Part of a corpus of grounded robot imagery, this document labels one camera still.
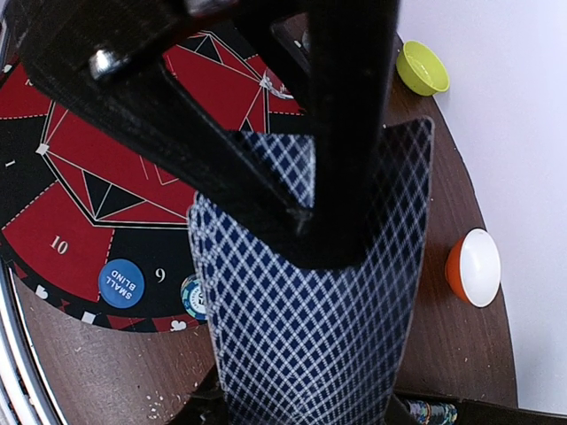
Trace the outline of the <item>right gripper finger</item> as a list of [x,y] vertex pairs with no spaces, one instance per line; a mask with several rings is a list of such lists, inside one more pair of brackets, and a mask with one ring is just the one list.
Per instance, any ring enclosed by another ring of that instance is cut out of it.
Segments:
[[312,26],[303,69],[268,26],[242,26],[244,38],[309,98],[315,130],[315,202],[284,187],[159,61],[128,68],[107,83],[88,78],[74,112],[209,197],[224,212],[302,268],[361,261],[370,176],[381,131],[395,36],[390,26]]

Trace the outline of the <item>blue playing card deck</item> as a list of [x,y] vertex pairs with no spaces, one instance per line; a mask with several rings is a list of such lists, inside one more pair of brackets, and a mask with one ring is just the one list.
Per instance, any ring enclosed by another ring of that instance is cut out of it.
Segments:
[[353,267],[298,268],[196,196],[191,254],[230,423],[383,420],[422,272],[434,128],[384,130]]

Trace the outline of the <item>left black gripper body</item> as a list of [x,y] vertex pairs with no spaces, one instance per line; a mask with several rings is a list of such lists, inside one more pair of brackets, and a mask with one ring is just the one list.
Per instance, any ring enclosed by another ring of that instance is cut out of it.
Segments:
[[20,1],[17,46],[35,85],[51,94],[99,50],[114,57],[111,78],[230,23],[310,109],[379,110],[398,17],[395,1]]

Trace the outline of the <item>teal poker chip stack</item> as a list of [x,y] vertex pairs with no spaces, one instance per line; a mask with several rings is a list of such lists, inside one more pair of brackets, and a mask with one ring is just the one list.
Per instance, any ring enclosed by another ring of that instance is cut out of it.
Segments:
[[181,301],[186,313],[197,321],[206,321],[206,303],[200,280],[195,274],[188,276],[182,283]]

